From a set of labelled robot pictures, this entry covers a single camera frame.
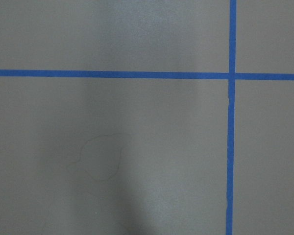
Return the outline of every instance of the vertical tape strip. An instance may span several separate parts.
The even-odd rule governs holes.
[[[226,235],[233,227],[233,173],[234,173],[234,121],[235,121],[235,56],[236,56],[236,0],[230,0],[229,80],[228,80],[228,130],[226,177]]]

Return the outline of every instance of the blue tape line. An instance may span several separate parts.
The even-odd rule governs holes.
[[[227,168],[226,168],[226,228],[225,234],[232,235],[233,227],[233,172],[234,172],[234,125],[235,125],[235,58],[236,58],[236,0],[230,1],[229,35],[229,80],[228,80],[228,123],[227,123]]]
[[[0,76],[20,77],[103,77],[103,78],[163,78],[163,79],[228,79],[221,72],[138,72],[79,70],[0,70]]]
[[[233,172],[234,172],[234,125],[235,125],[235,79],[229,79],[229,107],[227,120],[227,176],[226,176],[226,235],[232,235],[233,226]]]
[[[230,1],[229,73],[235,73],[236,57],[236,0]]]
[[[236,73],[235,79],[239,80],[285,80],[294,81],[294,74],[283,73]]]

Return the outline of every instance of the gray painted surface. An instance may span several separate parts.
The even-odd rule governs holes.
[[[228,0],[0,0],[0,69],[228,71]]]
[[[227,81],[0,77],[0,234],[225,233]]]
[[[233,235],[294,235],[294,81],[237,81]]]
[[[294,73],[294,0],[237,0],[236,72]]]

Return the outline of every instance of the stain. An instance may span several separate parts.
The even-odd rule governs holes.
[[[129,134],[113,133],[88,139],[80,148],[78,159],[67,165],[67,171],[83,171],[95,182],[114,178],[120,169],[122,151]]]

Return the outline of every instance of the blue painter's tape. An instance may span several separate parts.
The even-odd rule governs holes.
[[[0,70],[0,76],[23,77],[102,77],[159,79],[228,79],[220,72],[137,72],[137,71],[79,71],[79,70]]]
[[[236,0],[230,0],[229,35],[229,80],[228,80],[228,125],[227,125],[227,168],[226,168],[226,228],[225,234],[232,235],[233,227],[233,177],[234,177],[234,125],[235,125],[235,60],[236,60]]]
[[[230,1],[229,73],[235,73],[236,60],[236,0]]]
[[[236,73],[235,79],[239,80],[285,80],[294,81],[294,74],[283,73]]]
[[[228,124],[227,124],[227,176],[226,176],[226,235],[232,235],[233,226],[233,172],[234,172],[234,126],[235,126],[235,79],[228,81]]]

